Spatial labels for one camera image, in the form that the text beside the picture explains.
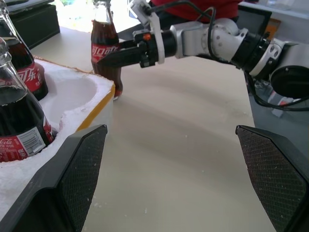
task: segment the cable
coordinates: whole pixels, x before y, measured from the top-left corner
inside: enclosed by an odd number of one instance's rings
[[[166,3],[166,4],[160,5],[160,6],[155,6],[155,7],[152,7],[151,9],[149,9],[149,10],[151,12],[160,12],[160,11],[166,10],[167,8],[170,8],[170,7],[173,7],[173,6],[176,6],[176,5],[182,5],[182,4],[190,5],[192,8],[194,8],[200,14],[200,16],[197,18],[196,21],[199,21],[202,17],[206,17],[206,18],[210,19],[210,24],[209,24],[209,28],[208,28],[207,47],[208,47],[208,51],[209,51],[211,59],[213,59],[213,60],[215,60],[219,63],[222,63],[222,64],[231,64],[228,61],[224,61],[224,60],[221,60],[218,57],[216,57],[216,55],[212,51],[211,33],[212,33],[214,21],[216,19],[216,9],[214,7],[210,7],[208,9],[206,9],[205,11],[202,11],[195,4],[193,4],[192,2],[190,2],[188,0],[179,0],[179,1]]]
[[[213,9],[210,7],[210,8],[208,8],[208,9],[206,9],[206,10],[204,10],[204,14],[207,14],[209,17],[208,17],[208,19],[211,19],[211,16],[208,14],[208,11],[212,11],[213,12]],[[202,15],[200,15],[199,17],[197,17],[197,19],[195,20],[195,21],[199,21],[199,20],[201,20],[201,18],[203,18],[204,17],[204,15],[202,14]]]
[[[258,105],[263,106],[263,107],[267,107],[267,108],[273,108],[273,109],[278,109],[278,110],[283,110],[283,111],[291,111],[291,112],[309,111],[309,107],[305,107],[305,108],[289,108],[288,107],[288,106],[292,106],[292,105],[296,105],[296,104],[299,104],[301,102],[304,102],[304,101],[308,100],[309,97],[305,97],[305,98],[302,98],[298,101],[288,103],[288,104],[285,104],[285,105],[274,105],[274,104],[270,104],[270,103],[266,102],[265,100],[263,100],[261,97],[259,97],[256,94],[255,87],[254,87],[254,81],[253,81],[252,77],[247,72],[244,72],[244,73],[245,73],[245,78],[246,78],[246,81],[247,81],[247,84],[248,84],[249,91],[252,93],[254,100]]]
[[[209,23],[209,27],[208,27],[208,36],[207,36],[207,48],[208,48],[208,51],[209,51],[209,55],[210,57],[219,62],[219,63],[222,63],[222,64],[231,64],[230,62],[227,62],[227,61],[224,61],[224,60],[221,60],[219,59],[212,51],[212,46],[211,46],[211,33],[212,33],[212,29],[213,29],[213,25],[214,25],[214,21],[216,19],[216,8],[214,7],[210,7],[208,9],[206,9],[203,13],[207,13],[208,11],[212,11],[212,14],[211,14],[211,20],[210,20],[210,23]],[[201,18],[203,17],[203,15],[200,15],[196,21],[199,21]]]
[[[216,9],[214,7],[210,7],[208,9],[206,9],[205,11],[202,11],[201,9],[199,9],[197,6],[195,6],[193,3],[191,3],[188,0],[179,0],[179,1],[176,1],[176,2],[166,3],[166,4],[161,5],[161,6],[152,7],[151,9],[147,9],[147,11],[148,11],[148,13],[150,13],[150,12],[160,12],[160,11],[163,11],[163,10],[165,10],[167,8],[170,8],[170,7],[173,7],[173,6],[176,6],[176,5],[181,5],[181,4],[190,5],[198,13],[200,13],[200,16],[196,19],[196,21],[199,21],[202,17],[206,17],[206,18],[210,19],[210,23],[209,23],[209,27],[208,27],[208,37],[207,37],[207,40],[208,40],[207,47],[208,47],[208,51],[209,51],[210,57],[213,60],[215,60],[215,61],[217,61],[219,63],[231,64],[230,62],[220,60],[218,57],[216,57],[216,55],[212,51],[211,33],[212,33],[212,30],[213,30],[214,21],[216,19]],[[258,105],[264,106],[264,107],[268,107],[268,108],[283,110],[283,111],[293,111],[293,112],[309,111],[309,107],[305,107],[305,108],[288,108],[288,106],[293,106],[293,105],[296,105],[296,104],[299,104],[301,102],[304,102],[304,101],[308,100],[309,97],[302,98],[302,99],[300,99],[298,101],[295,101],[295,102],[292,102],[292,103],[288,103],[288,104],[285,104],[285,105],[273,105],[273,104],[270,104],[270,103],[264,101],[262,98],[260,98],[256,94],[255,86],[254,86],[254,81],[253,81],[252,77],[247,72],[244,72],[244,73],[245,73],[245,78],[246,78],[247,83],[248,83],[249,91],[252,93],[252,95],[254,97],[254,100],[255,100],[255,102]]]
[[[164,5],[160,5],[160,6],[155,6],[155,7],[151,8],[151,12],[160,12],[160,11],[166,10],[167,8],[170,8],[170,7],[173,7],[173,6],[177,6],[177,5],[183,5],[183,4],[187,4],[187,5],[191,6],[198,13],[200,13],[203,17],[211,19],[210,15],[204,13],[195,4],[193,4],[191,1],[188,1],[188,0],[179,0],[179,1],[169,2],[169,3],[166,3]]]

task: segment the white table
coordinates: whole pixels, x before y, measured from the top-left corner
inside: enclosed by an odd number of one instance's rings
[[[90,34],[61,29],[33,54],[85,71]],[[253,126],[243,74],[200,58],[122,70],[88,232],[274,232],[235,128]]]

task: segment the red shirt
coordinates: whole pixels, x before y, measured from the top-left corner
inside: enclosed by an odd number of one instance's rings
[[[151,0],[151,2],[158,6],[168,2],[177,1],[177,0]],[[202,11],[213,6],[217,10],[216,18],[234,18],[238,13],[238,3],[242,0],[191,0]],[[181,18],[188,19],[190,21],[195,21],[199,17],[199,13],[194,10],[189,5],[179,5],[172,8],[166,9],[170,14],[176,15]]]

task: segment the styrofoam tray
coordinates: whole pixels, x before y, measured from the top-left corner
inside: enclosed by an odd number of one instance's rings
[[[0,163],[0,220],[33,175],[56,154],[69,135],[82,129],[82,125],[93,125],[92,121],[108,126],[111,123],[112,81],[46,61],[36,62],[45,68],[49,89],[40,104],[59,133],[41,153],[21,161]]]

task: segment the red label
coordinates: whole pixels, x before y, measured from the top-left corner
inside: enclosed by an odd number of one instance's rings
[[[46,117],[44,117],[43,129],[45,131],[48,141],[51,143],[54,140],[53,129],[52,126],[47,121]]]
[[[42,86],[43,80],[39,68],[35,66],[34,62],[24,69],[17,70],[17,72],[31,92],[38,90]]]
[[[49,142],[52,142],[53,130],[45,117],[43,129]],[[46,144],[36,127],[17,136],[0,137],[0,162],[23,160],[39,153],[45,147]]]
[[[91,44],[91,58],[92,61],[98,62],[102,58],[106,57],[109,53],[119,50],[120,46],[118,44],[110,45],[99,45]]]

